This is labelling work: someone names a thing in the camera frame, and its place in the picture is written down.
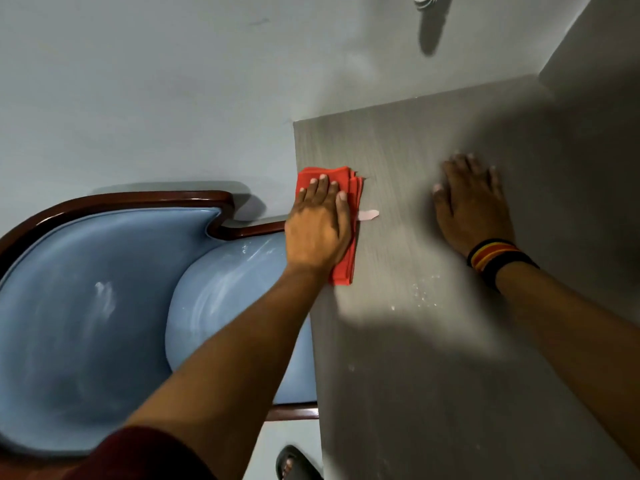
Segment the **black slipper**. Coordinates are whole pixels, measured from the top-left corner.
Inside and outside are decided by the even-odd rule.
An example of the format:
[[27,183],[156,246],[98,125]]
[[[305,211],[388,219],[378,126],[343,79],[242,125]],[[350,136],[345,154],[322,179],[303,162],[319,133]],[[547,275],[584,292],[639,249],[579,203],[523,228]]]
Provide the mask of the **black slipper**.
[[286,480],[323,480],[322,476],[311,464],[306,456],[295,446],[285,446],[276,460],[276,475],[282,480],[282,472],[286,460],[293,459],[293,467],[286,476]]

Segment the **chair backrest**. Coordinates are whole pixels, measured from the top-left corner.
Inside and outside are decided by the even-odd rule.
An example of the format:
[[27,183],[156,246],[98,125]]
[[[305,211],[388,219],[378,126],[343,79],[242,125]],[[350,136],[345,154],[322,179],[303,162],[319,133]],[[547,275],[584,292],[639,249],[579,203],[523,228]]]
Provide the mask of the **chair backrest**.
[[0,440],[36,455],[82,454],[171,370],[173,290],[223,242],[220,209],[135,209],[44,235],[0,282]]
[[[283,232],[229,242],[194,262],[176,286],[169,309],[166,357],[172,370],[271,288],[286,264]],[[307,318],[273,403],[316,400],[311,325]]]

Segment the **hand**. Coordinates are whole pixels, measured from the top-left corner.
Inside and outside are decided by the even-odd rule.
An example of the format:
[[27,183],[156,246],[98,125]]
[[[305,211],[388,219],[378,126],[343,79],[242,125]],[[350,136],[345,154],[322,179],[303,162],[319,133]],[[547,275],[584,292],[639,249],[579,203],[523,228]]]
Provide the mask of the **hand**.
[[455,155],[442,164],[449,192],[433,188],[438,225],[453,249],[465,258],[486,239],[514,242],[509,208],[495,167],[485,171],[473,155]]
[[313,178],[300,189],[284,226],[287,266],[311,268],[329,274],[344,256],[351,241],[347,194],[326,175]]

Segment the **red and yellow stripe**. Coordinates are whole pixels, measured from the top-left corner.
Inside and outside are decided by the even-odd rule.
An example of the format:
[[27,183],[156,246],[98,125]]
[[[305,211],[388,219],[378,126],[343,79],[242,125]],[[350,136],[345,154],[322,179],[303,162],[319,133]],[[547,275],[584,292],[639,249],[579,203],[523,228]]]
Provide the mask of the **red and yellow stripe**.
[[491,259],[508,251],[519,251],[519,249],[513,244],[507,244],[506,242],[491,242],[476,251],[471,258],[471,266],[473,266],[476,272],[482,273],[484,267]]

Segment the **black wristband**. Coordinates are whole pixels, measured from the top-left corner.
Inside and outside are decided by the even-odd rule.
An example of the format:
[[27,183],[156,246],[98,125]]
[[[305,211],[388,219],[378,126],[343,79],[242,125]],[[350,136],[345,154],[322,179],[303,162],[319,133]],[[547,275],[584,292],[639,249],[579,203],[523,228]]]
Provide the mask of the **black wristband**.
[[514,243],[512,243],[511,241],[507,241],[506,239],[486,239],[485,241],[481,242],[471,250],[471,252],[467,256],[467,266],[473,267],[471,266],[471,258],[474,256],[474,254],[476,254],[476,252],[478,252],[478,250],[480,250],[480,248],[483,248],[487,244],[492,244],[494,242],[504,242],[505,244],[510,244],[512,246],[515,246]]
[[498,274],[498,271],[500,271],[504,266],[512,262],[525,262],[527,264],[530,264],[540,269],[540,266],[534,263],[532,259],[526,254],[524,254],[523,252],[507,251],[491,259],[491,261],[489,261],[486,264],[486,266],[484,266],[484,269],[482,270],[482,273],[480,273],[480,276],[482,277],[485,284],[489,286],[489,288],[492,288],[498,291],[498,293],[500,293],[500,290],[498,290],[498,288],[495,285],[495,277]]

